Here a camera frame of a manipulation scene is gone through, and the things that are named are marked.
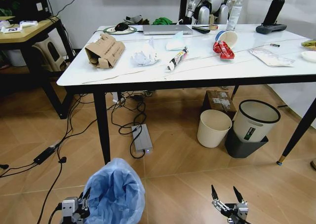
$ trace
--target mouse pad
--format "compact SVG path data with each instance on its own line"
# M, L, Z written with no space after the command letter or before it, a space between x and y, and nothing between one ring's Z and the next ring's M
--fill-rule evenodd
M109 27L109 28L104 29L103 31L110 35L126 35L126 34L132 34L137 31L135 27L131 27L131 26L128 26L128 27L129 29L126 29L124 31L115 31L115 27Z

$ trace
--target beige trash can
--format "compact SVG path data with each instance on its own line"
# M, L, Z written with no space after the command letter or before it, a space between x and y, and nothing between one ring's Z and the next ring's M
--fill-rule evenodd
M200 116L197 139L204 147L215 148L232 126L232 120L223 112L206 110Z
M233 130L244 143L260 142L280 118L278 110L270 104L245 100L239 105Z

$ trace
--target spray bottle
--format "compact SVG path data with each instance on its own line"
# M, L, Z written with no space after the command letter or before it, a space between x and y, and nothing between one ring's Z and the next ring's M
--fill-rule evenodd
M227 31L234 31L241 13L242 0L237 0L233 7L227 23Z

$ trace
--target blue plastic bag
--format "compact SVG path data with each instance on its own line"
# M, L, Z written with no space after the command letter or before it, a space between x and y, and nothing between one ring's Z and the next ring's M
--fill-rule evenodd
M91 176L84 193L91 188L90 216L85 224L136 224L145 207L145 189L130 165L115 158Z

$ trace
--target red packet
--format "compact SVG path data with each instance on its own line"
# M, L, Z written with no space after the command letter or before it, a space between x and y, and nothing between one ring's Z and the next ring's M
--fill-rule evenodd
M220 53L222 60L232 60L235 58L234 52L229 48L229 46L224 41L217 41L214 43L213 50L216 53Z

